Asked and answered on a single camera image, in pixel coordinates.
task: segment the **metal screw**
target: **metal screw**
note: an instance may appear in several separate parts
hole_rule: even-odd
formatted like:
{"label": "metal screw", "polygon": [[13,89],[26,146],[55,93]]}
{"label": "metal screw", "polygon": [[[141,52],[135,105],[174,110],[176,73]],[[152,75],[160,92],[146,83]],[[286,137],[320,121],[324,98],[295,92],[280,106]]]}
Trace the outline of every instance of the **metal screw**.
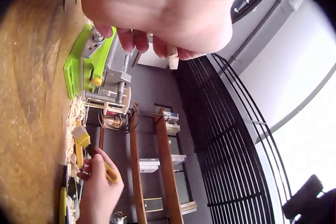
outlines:
{"label": "metal screw", "polygon": [[[129,54],[126,53],[125,59],[124,59],[124,67],[123,72],[126,72],[129,62]],[[119,81],[118,82],[118,88],[117,88],[117,103],[121,104],[123,101],[123,95],[124,95],[124,88],[125,88],[125,82]]]}
{"label": "metal screw", "polygon": [[93,36],[92,39],[96,42],[102,42],[104,39],[104,36],[100,32],[96,32]]}

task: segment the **wooden table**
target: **wooden table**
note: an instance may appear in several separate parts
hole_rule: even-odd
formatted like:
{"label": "wooden table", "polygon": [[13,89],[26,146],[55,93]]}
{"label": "wooden table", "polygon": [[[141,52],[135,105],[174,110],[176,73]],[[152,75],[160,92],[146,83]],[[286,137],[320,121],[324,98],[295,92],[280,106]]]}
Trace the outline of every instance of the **wooden table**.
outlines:
{"label": "wooden table", "polygon": [[87,22],[80,0],[62,2],[17,0],[0,26],[0,199],[15,223],[58,222],[63,65]]}

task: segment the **lime green tool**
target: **lime green tool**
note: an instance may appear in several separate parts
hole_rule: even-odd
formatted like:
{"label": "lime green tool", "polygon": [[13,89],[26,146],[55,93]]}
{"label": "lime green tool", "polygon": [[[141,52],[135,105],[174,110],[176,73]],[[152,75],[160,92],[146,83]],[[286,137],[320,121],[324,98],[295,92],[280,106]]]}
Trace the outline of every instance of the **lime green tool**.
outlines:
{"label": "lime green tool", "polygon": [[83,96],[83,91],[94,92],[100,86],[103,71],[117,30],[112,27],[113,36],[104,38],[91,25],[86,25],[75,42],[63,71],[70,100],[75,95]]}

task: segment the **metal bracket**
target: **metal bracket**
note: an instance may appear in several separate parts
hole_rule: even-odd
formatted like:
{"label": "metal bracket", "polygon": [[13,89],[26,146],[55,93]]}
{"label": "metal bracket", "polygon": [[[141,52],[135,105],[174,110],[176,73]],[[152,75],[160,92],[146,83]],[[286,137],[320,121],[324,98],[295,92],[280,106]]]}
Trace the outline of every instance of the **metal bracket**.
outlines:
{"label": "metal bracket", "polygon": [[104,44],[104,42],[104,36],[98,32],[96,27],[92,27],[91,34],[84,46],[82,57],[87,59],[91,58],[98,48]]}

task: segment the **wooden shelf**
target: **wooden shelf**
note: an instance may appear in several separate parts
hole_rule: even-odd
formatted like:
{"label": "wooden shelf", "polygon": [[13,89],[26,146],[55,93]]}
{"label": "wooden shelf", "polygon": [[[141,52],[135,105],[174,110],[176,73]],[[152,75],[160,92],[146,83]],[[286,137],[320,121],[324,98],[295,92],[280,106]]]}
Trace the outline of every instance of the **wooden shelf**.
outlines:
{"label": "wooden shelf", "polygon": [[184,224],[181,213],[180,200],[178,198],[179,195],[177,193],[174,166],[170,154],[166,123],[163,117],[163,108],[159,110],[158,114],[162,114],[162,116],[154,116],[155,132],[159,149],[160,166],[166,194],[166,205],[168,208],[169,220],[170,223]]}
{"label": "wooden shelf", "polygon": [[147,217],[144,206],[144,195],[141,184],[139,152],[138,152],[138,134],[135,128],[138,123],[138,114],[132,110],[132,117],[130,120],[130,141],[131,141],[131,169],[134,192],[134,203],[137,211],[137,219],[139,224],[147,224]]}

